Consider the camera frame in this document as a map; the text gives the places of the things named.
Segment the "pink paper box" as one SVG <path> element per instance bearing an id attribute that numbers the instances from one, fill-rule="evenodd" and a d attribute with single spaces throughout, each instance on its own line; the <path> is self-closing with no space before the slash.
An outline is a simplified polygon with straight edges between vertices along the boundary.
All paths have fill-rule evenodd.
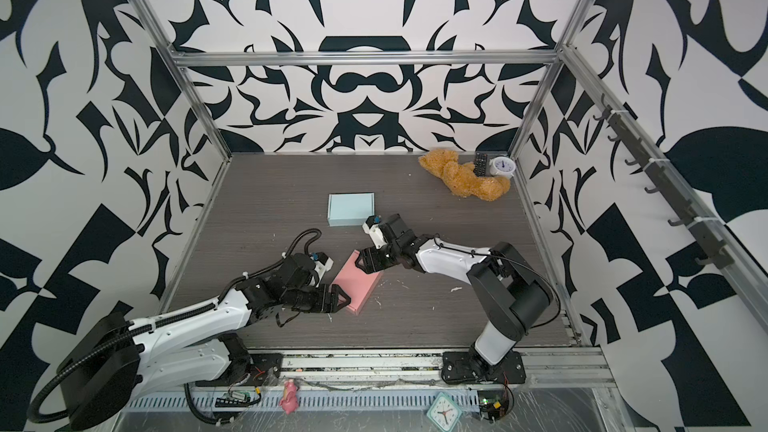
<path id="1" fill-rule="evenodd" d="M 364 305 L 383 277 L 382 272 L 366 274 L 362 271 L 356 265 L 359 255 L 360 252 L 354 250 L 333 280 L 334 285 L 339 285 L 350 296 L 350 304 L 346 310 L 353 315 L 359 315 L 362 312 Z"/>

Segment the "light blue paper box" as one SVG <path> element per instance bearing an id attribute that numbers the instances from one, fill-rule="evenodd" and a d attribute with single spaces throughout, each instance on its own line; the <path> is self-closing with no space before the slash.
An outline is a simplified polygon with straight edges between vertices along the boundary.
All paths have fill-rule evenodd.
<path id="1" fill-rule="evenodd" d="M 327 221 L 331 227 L 362 226 L 375 214 L 373 193 L 330 194 Z"/>

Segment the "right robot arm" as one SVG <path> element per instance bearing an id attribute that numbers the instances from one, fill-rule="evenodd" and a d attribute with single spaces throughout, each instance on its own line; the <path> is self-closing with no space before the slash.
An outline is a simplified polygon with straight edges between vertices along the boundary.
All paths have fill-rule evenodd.
<path id="1" fill-rule="evenodd" d="M 373 243 L 356 260 L 363 272 L 401 265 L 471 286 L 488 319 L 472 350 L 487 366 L 500 364 L 550 305 L 559 302 L 550 282 L 507 242 L 490 248 L 451 244 L 437 234 L 416 234 L 398 214 L 370 216 L 363 231 Z"/>

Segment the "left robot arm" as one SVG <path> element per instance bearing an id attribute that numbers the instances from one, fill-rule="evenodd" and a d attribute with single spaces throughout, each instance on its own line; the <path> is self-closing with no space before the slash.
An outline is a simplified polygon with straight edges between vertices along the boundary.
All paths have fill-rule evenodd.
<path id="1" fill-rule="evenodd" d="M 319 280 L 325 254 L 297 253 L 244 273 L 218 296 L 154 317 L 101 319 L 58 370 L 69 425 L 86 430 L 131 400 L 179 385 L 234 385 L 256 372 L 239 330 L 282 310 L 335 313 L 350 305 L 337 284 Z"/>

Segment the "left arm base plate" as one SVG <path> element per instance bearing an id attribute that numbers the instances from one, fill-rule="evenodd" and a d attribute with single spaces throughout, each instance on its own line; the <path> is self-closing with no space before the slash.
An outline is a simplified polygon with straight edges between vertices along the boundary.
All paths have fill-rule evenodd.
<path id="1" fill-rule="evenodd" d="M 196 381 L 197 387 L 262 386 L 281 374 L 281 353 L 256 353 L 235 359 L 216 379 Z"/>

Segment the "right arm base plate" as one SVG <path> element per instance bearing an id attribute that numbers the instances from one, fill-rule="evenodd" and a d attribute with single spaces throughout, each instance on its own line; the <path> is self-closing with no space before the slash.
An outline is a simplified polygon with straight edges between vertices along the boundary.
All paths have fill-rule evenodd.
<path id="1" fill-rule="evenodd" d="M 486 362 L 474 349 L 465 352 L 444 352 L 440 376 L 449 385 L 491 383 L 524 384 L 527 379 L 522 356 L 508 352 L 495 365 Z"/>

